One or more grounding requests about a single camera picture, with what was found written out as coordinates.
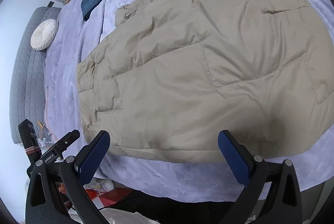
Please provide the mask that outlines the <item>beige puffer jacket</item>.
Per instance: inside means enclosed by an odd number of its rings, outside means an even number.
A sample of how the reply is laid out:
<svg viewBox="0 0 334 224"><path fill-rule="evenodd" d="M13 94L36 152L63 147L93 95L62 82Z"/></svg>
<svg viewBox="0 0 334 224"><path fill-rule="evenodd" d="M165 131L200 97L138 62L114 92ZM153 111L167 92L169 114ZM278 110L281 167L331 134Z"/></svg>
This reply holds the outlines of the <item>beige puffer jacket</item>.
<svg viewBox="0 0 334 224"><path fill-rule="evenodd" d="M221 162L220 131L266 158L333 125L333 42L308 0L136 0L77 66L87 141L149 160Z"/></svg>

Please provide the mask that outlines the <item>grey quilted headboard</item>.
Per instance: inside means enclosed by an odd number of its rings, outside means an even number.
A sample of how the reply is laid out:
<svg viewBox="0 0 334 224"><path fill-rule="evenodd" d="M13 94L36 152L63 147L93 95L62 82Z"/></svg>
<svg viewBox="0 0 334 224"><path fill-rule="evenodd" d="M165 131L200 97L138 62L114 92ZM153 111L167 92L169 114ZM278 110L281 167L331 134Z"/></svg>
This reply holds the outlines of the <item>grey quilted headboard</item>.
<svg viewBox="0 0 334 224"><path fill-rule="evenodd" d="M44 65L46 51L36 51L30 45L34 30L45 20L58 18L61 9L39 7L32 14L21 38L11 78L9 117L11 137L15 144L21 144L18 125L28 119L33 123L41 145L52 143L45 126Z"/></svg>

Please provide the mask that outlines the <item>round cream pillow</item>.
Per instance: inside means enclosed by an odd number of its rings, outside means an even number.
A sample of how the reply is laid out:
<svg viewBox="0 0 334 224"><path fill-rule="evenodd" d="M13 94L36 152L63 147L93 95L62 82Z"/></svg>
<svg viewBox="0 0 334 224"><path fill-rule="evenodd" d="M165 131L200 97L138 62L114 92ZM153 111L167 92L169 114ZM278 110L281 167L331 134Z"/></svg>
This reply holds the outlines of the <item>round cream pillow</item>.
<svg viewBox="0 0 334 224"><path fill-rule="evenodd" d="M40 23L30 38L30 45L36 51L47 49L53 42L58 31L58 22L47 19Z"/></svg>

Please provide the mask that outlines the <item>lavender fleece blanket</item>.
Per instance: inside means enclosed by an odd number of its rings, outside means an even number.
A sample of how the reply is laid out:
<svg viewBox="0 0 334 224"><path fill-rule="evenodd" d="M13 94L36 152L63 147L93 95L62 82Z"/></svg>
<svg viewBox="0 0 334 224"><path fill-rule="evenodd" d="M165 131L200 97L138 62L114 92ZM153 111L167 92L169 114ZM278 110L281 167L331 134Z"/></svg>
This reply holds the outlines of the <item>lavender fleece blanket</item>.
<svg viewBox="0 0 334 224"><path fill-rule="evenodd" d="M114 30L117 8L133 1L102 0L88 21L82 17L82 0L72 0L60 11L59 29L45 59L45 122L55 140L81 128L76 90L77 64ZM331 1L309 2L332 32ZM152 196L181 202L234 201L242 190L223 163L169 163L108 154L97 176Z"/></svg>

